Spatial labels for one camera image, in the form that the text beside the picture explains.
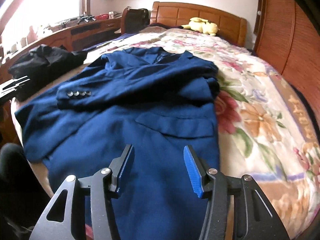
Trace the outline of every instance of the red basket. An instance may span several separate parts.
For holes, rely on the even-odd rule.
[[[101,15],[95,16],[95,19],[96,20],[107,20],[107,19],[109,19],[109,15],[107,13],[101,14]]]

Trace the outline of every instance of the bed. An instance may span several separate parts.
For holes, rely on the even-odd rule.
[[[215,22],[221,38],[190,30],[147,27],[132,37],[89,52],[84,65],[61,76],[33,97],[81,72],[100,55],[130,47],[163,47],[171,53],[188,50],[214,62],[219,68],[220,85],[215,100],[220,169],[234,177],[251,174],[293,239],[310,225],[320,207],[320,148],[307,111],[271,65],[243,48],[245,19],[201,5],[154,2],[150,23],[183,25],[192,17]],[[21,127],[14,112],[26,102],[13,99],[11,103],[12,120],[22,144]],[[42,163],[30,165],[52,196],[46,167]],[[232,225],[231,203],[226,239],[232,239]]]

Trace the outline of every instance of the floral bedspread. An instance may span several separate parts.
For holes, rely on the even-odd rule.
[[[281,75],[245,48],[221,38],[161,27],[113,41],[90,52],[85,62],[129,47],[163,47],[172,53],[188,50],[217,65],[221,171],[234,177],[252,175],[290,238],[307,228],[320,207],[320,148],[303,104]],[[232,210],[226,239],[232,239]]]

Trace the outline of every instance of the metal screw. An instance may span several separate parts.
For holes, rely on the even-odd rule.
[[[211,174],[211,175],[215,175],[215,174],[218,173],[218,171],[217,171],[216,169],[214,169],[214,168],[210,168],[210,169],[208,170],[208,172],[209,172],[209,174]]]
[[[68,177],[66,177],[66,181],[67,182],[72,182],[76,179],[76,176],[75,175],[69,175]]]
[[[111,172],[111,169],[110,168],[103,168],[102,170],[101,170],[101,173],[102,174],[108,174],[108,173],[110,173]]]
[[[243,176],[243,178],[244,178],[244,180],[246,180],[246,181],[251,181],[251,180],[252,180],[252,177],[251,177],[250,175],[248,175],[248,174],[245,174],[245,175]]]

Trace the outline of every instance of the wooden wardrobe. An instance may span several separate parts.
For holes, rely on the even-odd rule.
[[[320,123],[320,36],[294,0],[262,0],[254,50],[307,99]]]

